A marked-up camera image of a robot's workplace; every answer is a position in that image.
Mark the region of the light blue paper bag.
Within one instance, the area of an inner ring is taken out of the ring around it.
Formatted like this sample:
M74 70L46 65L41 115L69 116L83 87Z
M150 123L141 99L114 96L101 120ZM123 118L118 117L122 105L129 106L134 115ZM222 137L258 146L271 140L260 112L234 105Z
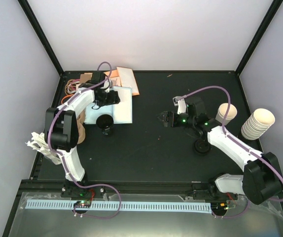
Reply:
M85 109L85 124L95 124L97 118L104 114L112 116L114 124L133 123L132 89L114 86L112 91L118 92L120 103L101 108L95 102L89 104Z

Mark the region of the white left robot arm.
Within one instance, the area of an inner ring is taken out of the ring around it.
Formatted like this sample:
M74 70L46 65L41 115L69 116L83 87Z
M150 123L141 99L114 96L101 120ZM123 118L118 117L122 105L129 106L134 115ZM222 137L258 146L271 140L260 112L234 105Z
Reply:
M72 191L78 197L86 196L90 186L83 181L85 170L76 148L79 140L77 118L91 103L100 107L120 103L117 91L104 88L106 81L109 79L103 72L94 71L91 79L82 83L69 100L56 108L48 108L45 114L45 142L61 160L66 179L74 181Z

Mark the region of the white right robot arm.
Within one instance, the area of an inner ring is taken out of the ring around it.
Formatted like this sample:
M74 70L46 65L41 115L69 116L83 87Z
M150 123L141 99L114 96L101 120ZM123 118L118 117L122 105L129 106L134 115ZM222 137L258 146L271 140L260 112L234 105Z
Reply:
M225 193L246 196L252 203L261 204L283 191L282 175L277 157L262 153L224 131L219 121L207 115L201 98L186 102L173 98L177 111L164 111L158 118L165 127L184 127L194 131L198 142L196 151L208 153L215 146L234 161L241 175L221 174L208 186L209 196L221 198Z

